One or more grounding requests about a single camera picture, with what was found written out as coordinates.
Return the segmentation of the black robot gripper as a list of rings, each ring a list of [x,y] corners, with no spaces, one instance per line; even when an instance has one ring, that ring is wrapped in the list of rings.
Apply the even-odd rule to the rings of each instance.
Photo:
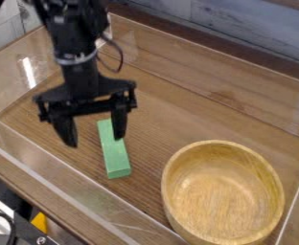
[[[40,120],[52,123],[69,147],[77,147],[75,116],[111,112],[113,138],[126,136],[128,113],[136,108],[132,80],[105,77],[93,59],[77,65],[63,65],[64,82],[33,97]]]

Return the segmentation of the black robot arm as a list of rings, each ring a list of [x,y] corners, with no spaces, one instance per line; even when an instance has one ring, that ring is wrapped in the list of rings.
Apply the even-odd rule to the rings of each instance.
[[[71,147],[77,146],[75,117],[108,112],[116,140],[126,136],[128,114],[136,108],[136,83],[105,77],[97,68],[96,40],[109,26],[101,0],[35,0],[48,31],[63,83],[35,96],[40,120]]]

